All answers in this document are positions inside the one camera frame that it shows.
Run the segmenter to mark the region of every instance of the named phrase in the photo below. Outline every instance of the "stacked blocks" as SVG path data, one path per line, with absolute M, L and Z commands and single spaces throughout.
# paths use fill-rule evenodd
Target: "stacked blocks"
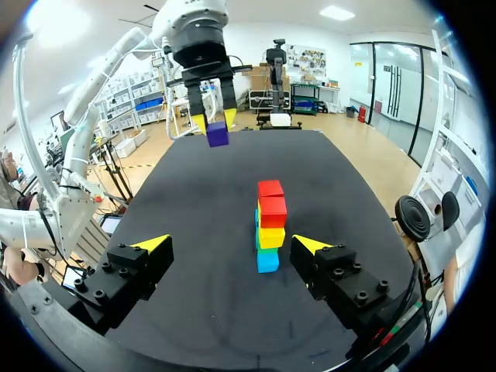
M 207 125 L 207 139 L 210 147 L 229 145 L 227 127 L 224 122 L 211 122 Z
M 279 181 L 258 183 L 258 208 L 255 210 L 255 245 L 259 273 L 272 273 L 279 268 L 277 250 L 282 246 L 288 212 Z

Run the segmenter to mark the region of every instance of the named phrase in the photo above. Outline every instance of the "black table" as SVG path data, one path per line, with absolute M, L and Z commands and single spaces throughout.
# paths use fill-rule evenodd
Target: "black table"
M 396 297 L 412 263 L 389 216 L 320 133 L 251 131 L 229 141 L 176 141 L 129 206 L 109 245 L 169 233 L 175 261 L 107 337 L 203 367 L 321 371 L 343 362 L 355 334 L 313 301 L 289 262 L 291 235 L 349 245 Z M 288 221 L 279 271 L 258 274 L 253 213 L 257 182 L 267 179 L 281 181 Z

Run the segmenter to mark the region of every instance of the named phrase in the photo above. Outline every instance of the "red fire extinguisher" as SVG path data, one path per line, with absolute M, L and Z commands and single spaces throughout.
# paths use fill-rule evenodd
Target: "red fire extinguisher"
M 358 121 L 359 122 L 365 122 L 365 106 L 361 105 L 360 106 L 360 111 L 358 112 Z

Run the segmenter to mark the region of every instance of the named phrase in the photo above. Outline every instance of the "purple cube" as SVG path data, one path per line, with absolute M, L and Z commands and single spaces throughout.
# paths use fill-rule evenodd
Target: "purple cube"
M 226 123 L 209 123 L 207 126 L 207 138 L 210 147 L 229 145 Z

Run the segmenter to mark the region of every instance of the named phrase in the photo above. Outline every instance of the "glass door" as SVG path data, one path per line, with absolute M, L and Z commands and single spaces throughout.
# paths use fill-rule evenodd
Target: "glass door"
M 351 47 L 351 92 L 350 105 L 360 110 L 365 106 L 365 119 L 369 120 L 372 87 L 374 81 L 374 56 L 372 44 L 353 44 Z
M 439 81 L 437 54 L 434 51 L 422 49 L 424 59 L 424 95 L 422 99 L 422 113 L 420 125 L 418 126 L 415 143 L 410 156 L 418 163 L 423 164 L 425 155 L 431 143 L 432 131 L 436 123 L 437 103 L 439 100 Z M 444 64 L 451 66 L 448 56 L 443 56 Z M 445 74 L 444 77 L 444 113 L 442 124 L 451 127 L 453 117 L 453 104 L 455 98 L 455 87 L 451 78 Z
M 370 124 L 408 153 L 420 106 L 420 49 L 376 43 L 376 87 Z

